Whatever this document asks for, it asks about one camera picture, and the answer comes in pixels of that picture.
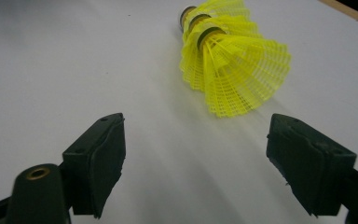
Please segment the black band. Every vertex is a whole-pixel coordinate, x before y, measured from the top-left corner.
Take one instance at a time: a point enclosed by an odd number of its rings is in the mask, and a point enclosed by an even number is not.
[[[202,17],[211,18],[211,16],[208,15],[208,14],[199,14],[198,16],[194,17],[193,20],[191,20],[191,22],[190,22],[190,24],[188,25],[188,27],[191,27],[194,22],[196,22],[199,18],[202,18]]]
[[[220,29],[219,27],[211,27],[206,29],[204,32],[202,32],[202,34],[199,37],[199,40],[197,41],[197,48],[200,48],[200,44],[202,43],[203,38],[205,38],[205,36],[207,36],[208,34],[210,34],[211,32],[214,31],[222,31],[223,33],[225,33],[222,29]]]
[[[185,10],[183,10],[182,14],[180,15],[179,22],[180,22],[180,26],[182,27],[182,30],[183,30],[183,24],[182,24],[183,17],[185,16],[186,12],[188,12],[190,9],[194,9],[194,8],[196,8],[196,7],[194,7],[194,6],[187,7],[187,8],[185,8]]]

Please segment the shuttlecock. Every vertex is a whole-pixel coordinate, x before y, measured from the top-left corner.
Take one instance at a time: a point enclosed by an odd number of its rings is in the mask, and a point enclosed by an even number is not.
[[[249,9],[243,0],[208,0],[198,7],[187,7],[181,14],[179,23],[183,31],[183,40],[186,42],[189,32],[200,21],[210,17],[240,16],[240,20],[249,21]]]
[[[208,18],[192,28],[181,69],[193,89],[205,91],[211,112],[233,117],[259,107],[273,95],[290,69],[291,57],[286,45],[262,38],[255,24],[235,18],[221,22]],[[189,67],[191,60],[196,61],[193,67]]]
[[[228,35],[262,38],[262,35],[257,31],[257,25],[254,22],[242,21],[241,16],[208,18],[203,21],[202,27],[207,26],[218,26]],[[205,87],[203,54],[202,51],[199,50],[197,42],[202,32],[203,30],[198,28],[189,34],[189,39],[182,48],[182,61],[180,62],[184,81],[188,82],[192,89],[200,91],[204,91]]]

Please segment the white table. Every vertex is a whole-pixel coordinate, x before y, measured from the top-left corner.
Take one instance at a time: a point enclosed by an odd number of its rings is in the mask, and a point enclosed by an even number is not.
[[[81,223],[343,223],[309,217],[266,153],[273,113],[358,154],[358,22],[317,0],[248,0],[292,70],[274,97],[218,119],[182,80],[177,16],[200,1],[0,0],[0,200],[122,112],[127,159],[102,218]]]

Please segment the yellow shuttlecock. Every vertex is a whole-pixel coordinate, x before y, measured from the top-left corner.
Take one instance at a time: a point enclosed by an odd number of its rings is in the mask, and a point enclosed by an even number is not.
[[[237,26],[251,26],[248,23]],[[290,70],[286,45],[261,38],[257,32],[238,35],[225,29],[211,19],[199,22],[182,52],[184,79],[188,56],[197,61],[196,71],[202,76],[186,81],[205,91],[206,104],[217,117],[233,117],[259,107],[282,85]]]
[[[220,27],[226,34],[243,35],[254,38],[262,38],[257,32],[257,25],[254,22],[244,22],[240,16],[221,16],[208,18],[202,22],[202,27]],[[189,39],[182,48],[182,61],[180,68],[183,71],[183,79],[188,82],[192,89],[204,91],[203,54],[197,47],[197,40],[203,30],[194,29],[189,34]]]
[[[186,42],[192,28],[205,18],[241,16],[241,20],[249,21],[249,15],[249,9],[245,7],[243,0],[208,0],[198,7],[187,7],[179,20],[183,31],[183,40]]]

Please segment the brass ring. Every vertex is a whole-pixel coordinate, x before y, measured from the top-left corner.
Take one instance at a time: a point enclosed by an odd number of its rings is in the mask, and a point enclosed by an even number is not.
[[[27,179],[29,179],[29,180],[41,179],[41,178],[47,176],[49,173],[50,173],[49,168],[38,167],[27,174]]]

